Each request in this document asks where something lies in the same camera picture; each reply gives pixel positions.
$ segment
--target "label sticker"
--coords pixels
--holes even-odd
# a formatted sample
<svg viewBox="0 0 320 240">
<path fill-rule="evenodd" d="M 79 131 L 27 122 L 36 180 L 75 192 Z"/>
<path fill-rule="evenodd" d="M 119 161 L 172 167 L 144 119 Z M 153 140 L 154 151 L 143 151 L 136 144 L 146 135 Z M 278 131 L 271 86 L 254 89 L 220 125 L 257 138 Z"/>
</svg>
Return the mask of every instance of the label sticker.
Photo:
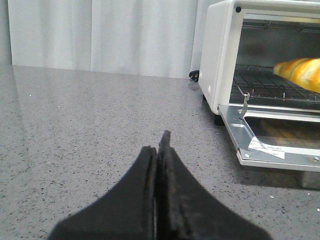
<svg viewBox="0 0 320 240">
<path fill-rule="evenodd" d="M 251 139 L 251 142 L 250 142 L 248 148 L 270 154 L 270 155 L 275 156 L 277 158 L 285 159 L 285 152 L 283 151 L 282 147 L 265 144 L 265 143 L 259 141 L 256 136 L 254 136 Z"/>
</svg>

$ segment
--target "stainless steel panel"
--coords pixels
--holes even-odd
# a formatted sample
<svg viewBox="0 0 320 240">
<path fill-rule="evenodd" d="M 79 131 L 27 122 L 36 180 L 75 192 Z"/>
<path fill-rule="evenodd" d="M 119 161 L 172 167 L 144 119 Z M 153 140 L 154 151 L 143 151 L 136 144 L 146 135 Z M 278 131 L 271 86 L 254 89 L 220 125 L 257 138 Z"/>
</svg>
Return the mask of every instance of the stainless steel panel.
<svg viewBox="0 0 320 240">
<path fill-rule="evenodd" d="M 260 116 L 262 118 L 294 119 L 320 122 L 320 116 L 310 112 L 288 112 L 284 110 L 269 110 L 250 107 L 245 118 L 240 119 L 241 106 L 219 105 L 219 112 L 229 132 L 231 140 L 237 150 L 237 156 L 242 165 L 290 169 L 300 171 L 320 172 L 320 148 L 308 149 L 268 145 L 256 142 L 255 134 L 246 121 L 246 116 Z"/>
</svg>

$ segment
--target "gray speckled countertop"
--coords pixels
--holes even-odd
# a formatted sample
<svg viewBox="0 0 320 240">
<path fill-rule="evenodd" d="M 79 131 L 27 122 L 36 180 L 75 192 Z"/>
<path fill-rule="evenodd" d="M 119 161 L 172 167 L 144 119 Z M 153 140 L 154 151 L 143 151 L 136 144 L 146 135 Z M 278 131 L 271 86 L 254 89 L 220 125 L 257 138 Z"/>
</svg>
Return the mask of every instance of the gray speckled countertop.
<svg viewBox="0 0 320 240">
<path fill-rule="evenodd" d="M 142 146 L 171 145 L 198 181 L 275 240 L 320 239 L 320 191 L 244 167 L 188 79 L 0 66 L 0 239 L 45 239 L 104 195 Z"/>
</svg>

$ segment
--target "bread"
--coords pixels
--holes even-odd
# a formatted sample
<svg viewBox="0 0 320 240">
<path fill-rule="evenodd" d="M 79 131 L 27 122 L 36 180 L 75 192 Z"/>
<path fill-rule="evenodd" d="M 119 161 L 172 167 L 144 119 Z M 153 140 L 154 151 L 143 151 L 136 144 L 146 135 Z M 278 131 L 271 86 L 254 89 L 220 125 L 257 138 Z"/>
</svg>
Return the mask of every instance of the bread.
<svg viewBox="0 0 320 240">
<path fill-rule="evenodd" d="M 297 58 L 282 61 L 273 73 L 313 92 L 320 93 L 320 58 Z"/>
</svg>

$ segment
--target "wire rack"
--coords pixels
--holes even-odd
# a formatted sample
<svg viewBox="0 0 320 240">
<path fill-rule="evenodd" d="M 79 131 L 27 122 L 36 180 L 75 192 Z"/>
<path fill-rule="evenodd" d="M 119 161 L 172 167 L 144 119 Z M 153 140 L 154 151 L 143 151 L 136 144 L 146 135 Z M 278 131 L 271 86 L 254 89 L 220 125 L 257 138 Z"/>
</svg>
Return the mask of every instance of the wire rack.
<svg viewBox="0 0 320 240">
<path fill-rule="evenodd" d="M 318 23 L 246 19 L 243 21 L 242 27 L 247 29 L 285 29 L 297 32 L 320 33 L 320 25 Z"/>
<path fill-rule="evenodd" d="M 298 104 L 304 108 L 320 109 L 320 93 L 274 75 L 272 67 L 236 65 L 230 102 L 243 102 L 243 93 L 250 94 L 249 103 L 254 100 L 271 106 L 292 107 Z"/>
</svg>

